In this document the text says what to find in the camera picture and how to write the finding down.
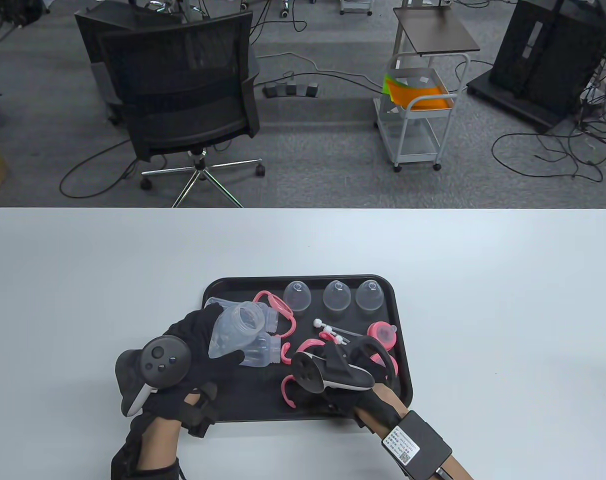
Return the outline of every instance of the hand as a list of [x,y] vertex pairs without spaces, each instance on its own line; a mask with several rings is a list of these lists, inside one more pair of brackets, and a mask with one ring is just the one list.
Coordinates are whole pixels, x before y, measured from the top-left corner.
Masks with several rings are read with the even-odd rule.
[[[291,382],[285,387],[288,390],[287,396],[293,400],[298,408],[312,412],[319,410],[326,412],[329,406],[330,409],[337,410],[346,417],[354,418],[360,426],[367,425],[373,432],[378,433],[370,425],[372,422],[364,420],[364,416],[367,417],[367,420],[376,421],[378,425],[391,430],[401,421],[399,411],[403,412],[405,410],[405,413],[407,413],[407,409],[394,392],[384,385],[389,372],[385,367],[370,359],[372,353],[368,352],[366,347],[366,345],[363,345],[351,350],[347,361],[349,364],[362,368],[372,375],[374,382],[376,382],[374,389],[357,391],[327,387],[321,394],[315,395],[305,391],[298,383]],[[308,350],[308,352],[317,357],[325,358],[326,348],[315,347]]]
[[208,355],[212,330],[222,312],[223,307],[218,303],[210,304],[203,310],[188,313],[164,333],[178,337],[187,344],[191,352],[191,365],[181,382],[151,394],[143,404],[144,412],[168,420],[180,420],[180,409],[188,394],[197,391],[207,382],[216,382],[225,377],[243,362],[244,354],[241,350],[219,358],[210,358]]

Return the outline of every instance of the office chair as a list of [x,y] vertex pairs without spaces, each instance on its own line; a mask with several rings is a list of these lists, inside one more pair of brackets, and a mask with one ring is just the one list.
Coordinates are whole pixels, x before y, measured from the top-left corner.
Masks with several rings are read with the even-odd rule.
[[139,160],[189,152],[193,166],[145,171],[150,176],[189,172],[172,207],[184,201],[195,183],[207,180],[235,206],[239,202],[210,170],[256,165],[261,158],[208,166],[207,147],[259,130],[254,80],[258,64],[249,60],[252,13],[137,31],[107,32],[99,37],[106,68]]

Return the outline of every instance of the cart wheel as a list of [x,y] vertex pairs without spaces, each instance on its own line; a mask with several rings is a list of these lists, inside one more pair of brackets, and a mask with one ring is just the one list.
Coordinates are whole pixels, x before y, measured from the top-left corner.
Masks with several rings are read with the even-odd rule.
[[140,187],[141,190],[152,190],[152,180],[147,178],[147,176],[144,176],[141,178]]

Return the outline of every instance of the chair armrest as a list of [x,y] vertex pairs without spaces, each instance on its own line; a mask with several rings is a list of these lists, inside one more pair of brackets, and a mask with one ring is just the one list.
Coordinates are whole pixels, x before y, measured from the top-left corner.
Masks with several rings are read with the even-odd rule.
[[259,72],[261,71],[257,56],[255,55],[255,50],[252,45],[250,45],[247,50],[247,71],[248,78],[252,79],[252,82],[254,82],[254,79],[257,78]]

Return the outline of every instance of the vr controller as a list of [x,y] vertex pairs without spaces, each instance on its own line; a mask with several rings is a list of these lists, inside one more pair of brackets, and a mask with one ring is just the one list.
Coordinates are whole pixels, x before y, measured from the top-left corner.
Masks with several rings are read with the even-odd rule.
[[188,345],[173,335],[154,338],[140,350],[125,350],[116,360],[116,380],[123,399],[120,412],[134,416],[150,394],[175,386],[190,370]]
[[371,336],[360,336],[347,345],[327,343],[323,356],[310,352],[296,352],[292,357],[292,374],[296,382],[313,394],[322,393],[327,387],[352,391],[367,391],[374,387],[374,377],[369,371],[350,363],[357,350],[367,356],[379,354],[385,365],[385,384],[392,388],[396,373],[392,357],[383,345]]

